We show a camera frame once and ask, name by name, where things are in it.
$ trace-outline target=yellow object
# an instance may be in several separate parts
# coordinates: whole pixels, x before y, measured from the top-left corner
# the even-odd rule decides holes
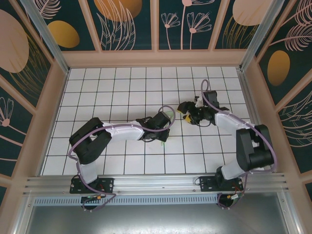
[[[286,52],[278,50],[272,54],[268,65],[268,79],[269,82],[278,86],[286,79],[291,61]]]
[[[186,120],[188,123],[191,123],[190,114],[187,114],[187,115],[186,115],[185,120]]]
[[[235,0],[233,5],[234,20],[244,26],[261,23],[272,0]]]
[[[58,45],[73,48],[79,44],[79,35],[70,24],[56,20],[49,23],[48,28]]]
[[[11,73],[24,69],[29,56],[27,34],[9,13],[0,10],[0,67]]]
[[[142,0],[94,0],[97,9],[109,20],[126,21],[127,17],[122,12],[119,2],[125,11],[129,10],[132,18],[136,17],[142,9]]]

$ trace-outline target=gray metal floor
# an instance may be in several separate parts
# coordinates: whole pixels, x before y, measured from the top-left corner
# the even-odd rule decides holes
[[[34,207],[28,234],[286,234],[276,194],[247,194],[231,210],[215,204]]]

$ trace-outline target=flower illustration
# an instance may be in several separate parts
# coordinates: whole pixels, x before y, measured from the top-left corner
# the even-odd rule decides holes
[[[10,125],[10,118],[13,112],[14,102],[8,98],[7,104],[3,97],[0,97],[0,126]]]
[[[166,13],[161,14],[161,20],[165,25],[166,33],[167,33],[167,42],[169,46],[169,50],[171,50],[170,42],[169,42],[169,36],[168,36],[168,28],[177,27],[180,25],[180,21],[178,21],[178,17],[176,16],[176,13],[169,13],[168,15]]]
[[[5,102],[4,97],[0,97],[0,126],[10,127],[17,132],[19,132],[23,135],[26,135],[26,133],[24,133],[24,132],[22,132],[22,131],[20,131],[20,130],[18,130],[18,129],[16,129],[10,125],[10,118],[12,116],[13,107],[14,107],[14,102],[11,99],[8,98],[8,101]],[[0,135],[0,138],[6,140],[8,142],[11,142],[13,144],[16,144],[18,146],[23,145],[17,141],[14,141],[14,140],[9,139],[9,138],[2,136],[2,135]]]
[[[215,0],[182,0],[184,6],[192,6],[192,5],[206,5],[213,3]]]
[[[211,24],[208,24],[210,22],[208,15],[209,13],[198,13],[194,18],[194,12],[187,14],[187,24],[189,25],[191,33],[190,50],[192,49],[192,37],[194,33],[201,33],[211,30]]]

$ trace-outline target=white grid floor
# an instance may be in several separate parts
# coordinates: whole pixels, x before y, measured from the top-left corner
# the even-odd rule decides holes
[[[156,115],[161,105],[177,108],[200,93],[203,78],[217,90],[220,106],[249,121],[234,67],[134,67],[71,69],[41,174],[75,175],[66,154],[69,137],[92,117],[127,122]],[[96,160],[99,175],[212,173],[235,158],[235,139],[216,126],[181,120],[160,141],[110,143]]]

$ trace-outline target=black mounting bracket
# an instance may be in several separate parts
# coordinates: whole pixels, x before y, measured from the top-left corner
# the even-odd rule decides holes
[[[214,175],[201,176],[199,177],[199,184],[202,192],[234,192],[235,186],[243,190],[243,184],[240,178],[225,180],[222,183],[222,187],[220,187]]]
[[[94,188],[98,191],[103,191],[105,193],[112,193],[114,188],[114,179],[113,178],[98,178],[94,182],[88,184],[91,188]],[[79,178],[73,178],[70,185],[70,194],[94,194],[93,191],[89,190],[81,182]]]

